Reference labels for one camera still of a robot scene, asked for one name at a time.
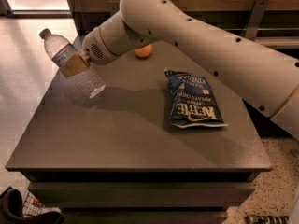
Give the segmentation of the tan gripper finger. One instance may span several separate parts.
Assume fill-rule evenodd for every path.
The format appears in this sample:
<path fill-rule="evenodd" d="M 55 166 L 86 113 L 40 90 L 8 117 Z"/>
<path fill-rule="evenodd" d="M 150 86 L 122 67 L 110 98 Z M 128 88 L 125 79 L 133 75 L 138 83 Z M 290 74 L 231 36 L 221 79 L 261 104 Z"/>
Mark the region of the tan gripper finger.
<path fill-rule="evenodd" d="M 91 58 L 86 52 L 75 52 L 61 67 L 60 71 L 65 77 L 72 77 L 87 71 L 91 66 Z"/>

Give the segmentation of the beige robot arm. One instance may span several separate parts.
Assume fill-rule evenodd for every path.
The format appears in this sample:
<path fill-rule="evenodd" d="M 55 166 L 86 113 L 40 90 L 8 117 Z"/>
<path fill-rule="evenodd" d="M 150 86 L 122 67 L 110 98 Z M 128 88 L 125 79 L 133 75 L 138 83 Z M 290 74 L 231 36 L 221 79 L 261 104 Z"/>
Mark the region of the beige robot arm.
<path fill-rule="evenodd" d="M 299 139 L 299 61 L 193 19 L 170 0 L 120 0 L 120 11 L 85 36 L 61 71 L 71 77 L 156 40 L 175 46 Z"/>

